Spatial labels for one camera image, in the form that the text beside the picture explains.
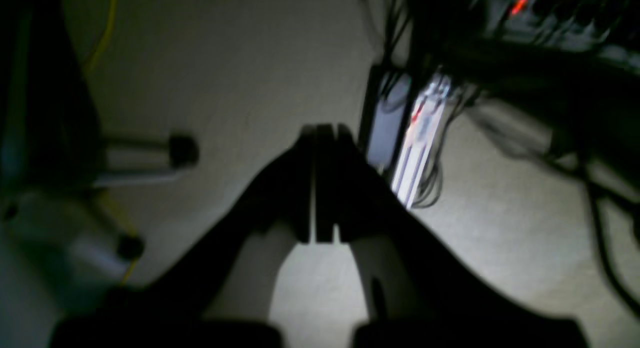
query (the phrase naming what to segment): floor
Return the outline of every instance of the floor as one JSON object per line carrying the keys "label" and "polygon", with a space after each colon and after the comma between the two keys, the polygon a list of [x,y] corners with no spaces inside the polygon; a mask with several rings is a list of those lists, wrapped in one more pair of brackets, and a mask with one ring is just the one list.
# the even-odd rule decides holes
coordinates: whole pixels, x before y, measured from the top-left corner
{"label": "floor", "polygon": [[[80,56],[107,2],[64,0]],[[89,77],[105,132],[188,132],[201,147],[199,166],[176,182],[112,191],[146,238],[132,284],[184,254],[302,125],[340,122],[356,132],[375,57],[357,0],[118,0],[112,42]],[[443,166],[441,201],[413,213],[471,270],[531,309],[577,316],[594,347],[638,345],[637,322],[592,257],[578,184],[503,158],[465,117],[451,127]],[[614,207],[606,215],[615,264],[640,293],[631,220]],[[349,248],[295,248],[270,320],[293,348],[346,347],[367,320]]]}

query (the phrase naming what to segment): wire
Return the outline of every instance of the wire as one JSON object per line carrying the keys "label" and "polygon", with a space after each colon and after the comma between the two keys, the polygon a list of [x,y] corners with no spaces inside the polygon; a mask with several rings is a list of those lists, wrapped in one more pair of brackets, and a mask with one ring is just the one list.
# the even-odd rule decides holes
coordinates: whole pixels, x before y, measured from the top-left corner
{"label": "wire", "polygon": [[[376,50],[382,48],[382,57],[384,61],[391,61],[393,53],[400,42],[400,38],[405,33],[409,22],[411,22],[411,16],[409,10],[403,5],[398,11],[396,11],[396,5],[398,0],[391,0],[391,4],[385,4],[386,16],[384,20],[384,35],[381,34],[376,28],[374,23],[373,14],[371,12],[371,6],[369,0],[358,0],[363,13],[363,20],[365,23],[365,30],[370,41],[372,41]],[[396,33],[398,26],[398,19],[405,14],[402,25]]]}
{"label": "wire", "polygon": [[[442,190],[444,188],[444,172],[442,169],[441,156],[447,132],[449,131],[451,123],[453,123],[455,118],[459,117],[464,112],[464,109],[474,104],[475,100],[480,95],[480,89],[476,88],[475,91],[469,96],[469,98],[465,100],[466,93],[466,89],[460,93],[457,104],[455,104],[453,111],[451,111],[451,114],[446,119],[446,123],[444,125],[444,128],[442,129],[442,136],[440,138],[438,147],[435,149],[435,154],[432,156],[432,152],[434,152],[434,149],[430,150],[429,152],[427,163],[431,159],[433,159],[433,166],[429,174],[426,177],[423,176],[423,179],[421,179],[421,182],[418,186],[418,192],[416,193],[416,198],[411,205],[411,207],[414,209],[427,209],[433,207],[436,203],[438,203],[438,200],[440,200]],[[431,198],[429,202],[425,203],[434,189],[435,194],[433,198]]]}
{"label": "wire", "polygon": [[402,74],[403,73],[399,70],[393,70],[386,74],[386,80],[384,81],[380,94],[377,97],[378,102],[380,102],[380,100],[384,100],[385,103],[380,106],[380,111],[382,111],[382,113],[391,114],[407,105],[406,97],[400,98],[396,102],[389,102],[389,95],[395,88],[396,84],[398,84],[398,81],[400,81]]}
{"label": "wire", "polygon": [[[85,75],[89,74],[94,69],[94,67],[96,67],[96,63],[98,63],[98,60],[109,45],[112,35],[114,35],[117,6],[118,0],[109,0],[109,12],[107,14],[107,23],[105,29],[102,32],[100,39],[98,39],[98,43],[96,43],[96,45],[94,45],[94,47],[91,49],[91,51],[89,52],[89,56],[87,56],[84,64],[82,65],[82,70]],[[98,196],[98,202],[102,204],[102,206],[105,207],[107,211],[109,211],[112,218],[117,223],[119,223],[119,225],[121,225],[128,236],[132,238],[138,236],[138,231],[135,225],[131,222],[128,214],[121,207],[121,205],[119,205],[119,203],[116,202],[116,200],[109,194],[108,191],[105,190]],[[118,284],[119,286],[122,287],[127,283],[134,269],[136,268],[137,263],[137,258],[131,261]]]}
{"label": "wire", "polygon": [[107,46],[109,46],[109,43],[112,39],[112,35],[114,35],[117,4],[118,4],[118,0],[109,0],[109,12],[107,13],[107,24],[104,28],[104,31],[102,32],[102,35],[100,36],[100,39],[98,39],[98,43],[96,43],[96,45],[93,46],[93,48],[89,52],[89,55],[85,59],[84,64],[82,66],[82,70],[85,75],[89,74],[89,72],[91,72],[94,69],[94,67],[96,67],[96,63],[98,63],[100,56],[102,56]]}
{"label": "wire", "polygon": [[578,165],[574,169],[566,168],[552,159],[547,158],[544,154],[539,152],[535,152],[534,150],[527,148],[522,145],[523,153],[519,154],[517,157],[514,154],[511,154],[508,150],[505,150],[504,142],[499,142],[500,139],[507,139],[506,134],[499,133],[496,134],[495,127],[491,130],[487,130],[490,127],[487,124],[482,124],[482,121],[478,119],[472,119],[480,129],[485,132],[488,132],[490,135],[493,135],[494,139],[491,139],[492,143],[496,144],[496,147],[503,153],[507,158],[510,159],[529,159],[534,163],[540,164],[546,168],[551,169],[553,172],[556,172],[563,177],[567,177],[570,179],[576,179],[581,181],[585,186],[585,191],[587,194],[587,200],[589,203],[589,211],[592,219],[592,229],[594,233],[594,243],[595,248],[598,253],[598,261],[601,267],[601,272],[604,274],[605,279],[609,282],[611,288],[617,295],[622,299],[622,302],[626,304],[631,313],[634,314],[636,318],[640,319],[640,302],[638,302],[632,295],[629,293],[629,290],[624,287],[621,280],[618,278],[618,275],[615,271],[613,264],[611,263],[611,257],[609,253],[607,238],[606,238],[606,230],[604,226],[604,222],[602,219],[602,212],[599,205],[599,200],[602,197],[607,197],[616,204],[618,207],[623,209],[629,214],[635,214],[638,204],[631,202],[627,198],[615,193],[614,191],[605,188],[590,178],[588,174],[588,170],[586,167],[587,159],[585,158],[585,154],[583,153],[584,149],[578,150]]}
{"label": "wire", "polygon": [[[128,236],[135,238],[138,236],[138,230],[136,229],[133,222],[125,209],[109,194],[109,191],[102,191],[98,195],[98,202],[108,211],[108,213],[112,216],[112,218],[125,230]],[[133,259],[131,263],[128,265],[126,272],[124,273],[122,279],[119,282],[119,286],[124,286],[127,281],[130,279],[134,269],[136,268],[136,264],[138,263],[138,259]]]}
{"label": "wire", "polygon": [[640,319],[640,303],[631,296],[628,289],[622,285],[622,282],[618,279],[617,273],[615,272],[613,265],[611,264],[611,258],[609,257],[608,252],[608,244],[606,241],[606,232],[604,229],[604,224],[602,222],[602,216],[600,211],[600,206],[598,204],[599,191],[593,184],[590,184],[588,179],[588,175],[584,177],[584,185],[587,191],[587,198],[589,200],[589,209],[592,217],[592,225],[593,232],[595,236],[596,249],[598,251],[599,263],[602,268],[602,272],[604,273],[606,279],[609,284],[611,284],[611,288],[617,293],[617,295],[622,299],[622,301],[626,304],[626,306],[631,310],[631,313],[634,314],[635,318]]}

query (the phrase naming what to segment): bundle of cables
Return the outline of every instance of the bundle of cables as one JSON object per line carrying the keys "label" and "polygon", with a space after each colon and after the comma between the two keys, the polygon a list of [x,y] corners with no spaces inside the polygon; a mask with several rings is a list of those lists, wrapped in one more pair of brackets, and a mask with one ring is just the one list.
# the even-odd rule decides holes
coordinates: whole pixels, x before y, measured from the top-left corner
{"label": "bundle of cables", "polygon": [[[382,65],[391,66],[392,58],[400,38],[405,33],[411,15],[409,10],[402,4],[402,0],[383,0],[384,2],[384,35],[376,28],[373,13],[371,11],[370,0],[358,0],[365,24],[365,31],[374,49],[382,53]],[[402,19],[402,24],[398,27],[398,22]]]}
{"label": "bundle of cables", "polygon": [[444,173],[442,170],[442,148],[447,138],[447,133],[453,121],[460,117],[464,113],[465,109],[475,105],[476,100],[482,92],[480,89],[475,88],[471,94],[468,93],[468,88],[462,88],[457,102],[455,103],[451,113],[445,121],[442,134],[439,139],[437,147],[431,148],[429,156],[427,157],[428,166],[424,170],[422,179],[418,186],[418,191],[413,200],[414,209],[427,209],[433,207],[442,195],[442,189],[444,186]]}
{"label": "bundle of cables", "polygon": [[583,134],[576,129],[574,140],[576,141],[575,153],[577,164],[567,167],[558,162],[550,154],[539,152],[532,148],[532,144],[526,141],[523,136],[518,136],[515,132],[507,133],[505,129],[494,124],[490,119],[482,114],[469,113],[468,117],[476,127],[494,144],[498,151],[508,159],[522,159],[535,163],[544,170],[561,175],[565,179],[572,179],[581,182],[585,186],[587,202],[591,215],[591,223],[594,235],[594,245],[598,254],[599,264],[604,278],[609,282],[610,287],[622,299],[633,315],[640,319],[640,303],[624,287],[611,262],[610,250],[607,242],[607,232],[605,222],[602,218],[600,201],[608,199],[622,211],[633,217],[633,235],[640,244],[640,204],[633,202],[615,191],[598,184],[592,180],[588,169],[590,160]]}

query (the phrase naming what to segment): caster wheel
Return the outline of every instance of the caster wheel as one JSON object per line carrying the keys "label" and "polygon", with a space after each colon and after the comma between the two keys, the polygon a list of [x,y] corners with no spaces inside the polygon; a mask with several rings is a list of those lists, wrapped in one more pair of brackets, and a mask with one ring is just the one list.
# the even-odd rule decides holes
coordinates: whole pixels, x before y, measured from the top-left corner
{"label": "caster wheel", "polygon": [[172,168],[191,168],[198,164],[198,144],[190,136],[173,135],[169,138],[169,156]]}
{"label": "caster wheel", "polygon": [[126,261],[132,261],[142,257],[145,250],[145,243],[142,239],[134,236],[122,235],[118,242],[118,256]]}

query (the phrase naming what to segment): red light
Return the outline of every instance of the red light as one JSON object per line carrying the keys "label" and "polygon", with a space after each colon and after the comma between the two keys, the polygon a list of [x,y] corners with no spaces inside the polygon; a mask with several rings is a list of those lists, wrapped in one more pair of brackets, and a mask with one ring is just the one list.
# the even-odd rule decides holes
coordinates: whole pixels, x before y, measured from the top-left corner
{"label": "red light", "polygon": [[524,8],[525,4],[527,4],[528,0],[518,0],[516,2],[516,4],[513,6],[513,8],[511,9],[511,15],[515,16],[518,13],[520,13],[520,11],[522,11],[522,9]]}

